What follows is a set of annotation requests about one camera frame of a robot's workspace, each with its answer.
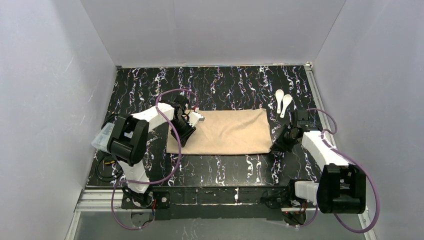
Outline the white spoon left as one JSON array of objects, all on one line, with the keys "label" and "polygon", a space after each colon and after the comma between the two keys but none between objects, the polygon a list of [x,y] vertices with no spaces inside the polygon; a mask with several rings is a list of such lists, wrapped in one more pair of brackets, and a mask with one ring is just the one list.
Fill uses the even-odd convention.
[{"label": "white spoon left", "polygon": [[277,106],[276,106],[276,112],[278,113],[278,114],[280,114],[281,113],[281,111],[282,111],[282,101],[283,101],[283,97],[284,97],[284,91],[282,90],[282,89],[278,89],[278,90],[276,90],[276,92],[275,92],[275,94],[274,94],[274,96],[275,96],[275,99],[276,99],[276,103],[277,103]]}]

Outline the aluminium front frame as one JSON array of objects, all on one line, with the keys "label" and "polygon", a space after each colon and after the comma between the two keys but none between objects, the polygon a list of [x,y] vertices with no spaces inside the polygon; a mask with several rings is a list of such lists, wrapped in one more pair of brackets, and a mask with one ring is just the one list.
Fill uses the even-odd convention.
[{"label": "aluminium front frame", "polygon": [[272,208],[265,187],[159,187],[156,213],[135,206],[121,191],[86,189],[68,240],[374,240],[352,233],[331,214],[308,205]]}]

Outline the clear plastic box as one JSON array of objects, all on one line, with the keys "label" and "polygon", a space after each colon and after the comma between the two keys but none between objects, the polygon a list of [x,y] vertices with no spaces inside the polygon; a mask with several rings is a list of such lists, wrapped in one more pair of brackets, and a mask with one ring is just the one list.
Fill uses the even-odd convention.
[{"label": "clear plastic box", "polygon": [[104,126],[95,136],[95,138],[92,140],[91,145],[104,153],[109,154],[110,152],[107,149],[107,145],[109,142],[109,139],[111,137],[112,131],[113,131],[114,125],[106,125]]}]

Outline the white spoon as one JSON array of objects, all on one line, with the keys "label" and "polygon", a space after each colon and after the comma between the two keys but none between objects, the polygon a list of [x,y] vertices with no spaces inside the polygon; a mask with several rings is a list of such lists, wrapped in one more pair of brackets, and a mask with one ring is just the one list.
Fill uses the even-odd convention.
[{"label": "white spoon", "polygon": [[282,109],[281,109],[281,113],[280,113],[280,118],[284,118],[286,115],[286,111],[288,106],[291,104],[293,100],[293,97],[289,94],[285,94],[282,98]]},{"label": "white spoon", "polygon": [[281,111],[282,111],[282,101],[283,101],[283,97],[284,97],[284,91],[282,90],[282,89],[278,89],[278,90],[276,90],[276,92],[275,92],[275,94],[274,94],[274,96],[275,96],[275,99],[276,99],[276,103],[277,103],[277,106],[276,106],[276,112],[278,113],[278,114],[280,114],[281,113]]}]

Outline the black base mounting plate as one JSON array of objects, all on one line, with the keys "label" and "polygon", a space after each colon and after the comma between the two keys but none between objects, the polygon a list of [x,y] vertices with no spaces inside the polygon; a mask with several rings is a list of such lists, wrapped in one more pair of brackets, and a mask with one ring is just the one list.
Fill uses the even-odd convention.
[{"label": "black base mounting plate", "polygon": [[124,210],[154,208],[156,220],[266,219],[281,221],[295,216],[303,222],[315,206],[288,200],[284,186],[150,187],[142,196],[122,194]]}]

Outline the beige cloth napkin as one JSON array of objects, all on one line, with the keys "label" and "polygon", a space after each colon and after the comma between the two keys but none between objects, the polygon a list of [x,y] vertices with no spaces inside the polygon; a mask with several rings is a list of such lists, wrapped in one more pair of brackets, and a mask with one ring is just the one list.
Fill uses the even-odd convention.
[{"label": "beige cloth napkin", "polygon": [[181,148],[183,155],[267,154],[273,144],[267,110],[200,110],[205,117]]}]

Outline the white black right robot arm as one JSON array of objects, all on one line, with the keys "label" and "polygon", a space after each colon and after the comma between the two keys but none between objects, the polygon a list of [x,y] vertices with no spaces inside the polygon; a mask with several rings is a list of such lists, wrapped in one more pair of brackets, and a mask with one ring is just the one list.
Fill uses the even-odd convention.
[{"label": "white black right robot arm", "polygon": [[317,206],[324,214],[362,214],[366,208],[366,175],[325,144],[320,126],[313,124],[307,110],[292,111],[290,122],[272,146],[275,152],[291,152],[297,145],[305,148],[321,169],[319,182],[304,179],[289,181],[286,198]]}]

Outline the white spoon right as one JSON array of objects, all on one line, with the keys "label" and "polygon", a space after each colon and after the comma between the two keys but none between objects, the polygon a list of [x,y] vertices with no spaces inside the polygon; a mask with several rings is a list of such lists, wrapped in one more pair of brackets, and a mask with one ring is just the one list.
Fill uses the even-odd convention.
[{"label": "white spoon right", "polygon": [[282,109],[281,109],[281,113],[280,113],[280,118],[284,118],[286,115],[286,111],[288,106],[291,104],[293,100],[293,97],[289,94],[285,94],[282,98]]}]

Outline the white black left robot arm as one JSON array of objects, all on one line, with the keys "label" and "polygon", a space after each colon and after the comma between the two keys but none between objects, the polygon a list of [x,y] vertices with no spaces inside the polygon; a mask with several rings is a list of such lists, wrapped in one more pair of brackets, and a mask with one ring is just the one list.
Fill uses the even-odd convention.
[{"label": "white black left robot arm", "polygon": [[289,152],[294,143],[287,130],[271,138],[267,111],[195,110],[178,95],[174,100],[135,114],[117,117],[106,150],[122,167],[128,188],[144,194],[151,184],[143,164],[149,133],[167,124],[166,151],[182,155],[255,155]]}]

